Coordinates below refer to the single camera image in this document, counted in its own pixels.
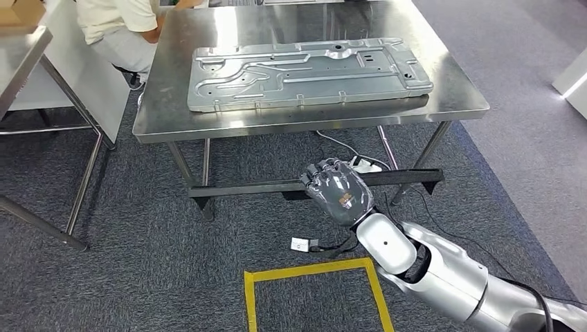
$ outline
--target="yellow tape square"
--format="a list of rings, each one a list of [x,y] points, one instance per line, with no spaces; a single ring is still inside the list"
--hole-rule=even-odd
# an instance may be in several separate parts
[[[294,268],[281,268],[261,272],[244,271],[244,299],[246,302],[246,314],[249,321],[249,332],[257,332],[257,314],[255,312],[255,282],[266,282],[275,279],[299,277],[301,275],[316,275],[318,273],[350,270],[353,268],[365,268],[367,278],[373,291],[373,297],[377,304],[381,324],[385,332],[393,332],[391,317],[381,291],[381,285],[377,279],[377,272],[370,258],[348,259],[344,261],[331,261],[328,263],[296,266]]]

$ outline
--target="stamped metal plate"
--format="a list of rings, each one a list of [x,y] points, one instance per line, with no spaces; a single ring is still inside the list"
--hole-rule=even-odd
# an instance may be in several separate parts
[[[432,89],[400,38],[198,48],[188,106],[265,109],[415,97]]]

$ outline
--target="cardboard box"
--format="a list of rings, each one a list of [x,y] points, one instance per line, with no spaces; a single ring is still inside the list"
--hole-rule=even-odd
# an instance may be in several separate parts
[[[0,0],[0,26],[36,26],[44,14],[40,0]]]

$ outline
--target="gray pants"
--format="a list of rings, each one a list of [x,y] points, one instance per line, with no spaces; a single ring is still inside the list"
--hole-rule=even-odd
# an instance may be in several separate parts
[[[149,44],[138,33],[121,26],[106,30],[104,37],[90,47],[111,64],[138,73],[144,83],[149,77],[157,44]]]

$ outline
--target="metal table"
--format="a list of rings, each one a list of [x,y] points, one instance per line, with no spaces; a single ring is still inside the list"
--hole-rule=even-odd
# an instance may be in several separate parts
[[[59,74],[57,69],[51,64],[51,61],[49,61],[44,55],[45,48],[49,45],[52,38],[53,36],[44,26],[34,28],[4,28],[0,30],[0,120],[5,116],[10,105],[17,97],[20,88],[26,83],[30,72],[37,63],[40,63],[47,73],[55,80],[57,85],[63,90],[65,95],[67,95],[75,109],[87,123],[48,126],[34,129],[3,130],[0,131],[0,135],[93,129],[98,137],[93,146],[88,165],[86,166],[82,177],[82,183],[78,190],[78,194],[73,202],[65,232],[62,232],[47,221],[34,215],[32,212],[1,194],[0,209],[18,216],[21,220],[30,223],[75,249],[85,250],[87,245],[72,237],[73,229],[78,219],[78,214],[86,194],[93,167],[96,163],[96,158],[98,157],[100,145],[104,143],[108,149],[113,149],[114,143],[104,134],[98,123],[86,110],[86,107],[77,97],[75,92]]]
[[[188,109],[189,68],[192,53],[198,47],[373,37],[404,39],[434,83],[433,92],[420,98],[312,107],[217,113],[194,113]],[[487,101],[411,1],[209,8],[168,13],[133,133],[142,143],[166,142],[169,145],[188,183],[188,195],[197,199],[205,216],[210,216],[206,213],[206,203],[211,196],[303,190],[295,180],[237,187],[210,186],[211,138],[378,126],[390,164],[397,169],[381,126],[440,122],[414,164],[413,168],[419,169],[446,133],[451,121],[478,119],[488,109]],[[201,182],[194,178],[174,143],[198,139],[205,140]],[[397,203],[405,194],[408,181],[396,178],[395,182],[390,180],[386,184],[389,183],[403,183],[393,200]]]

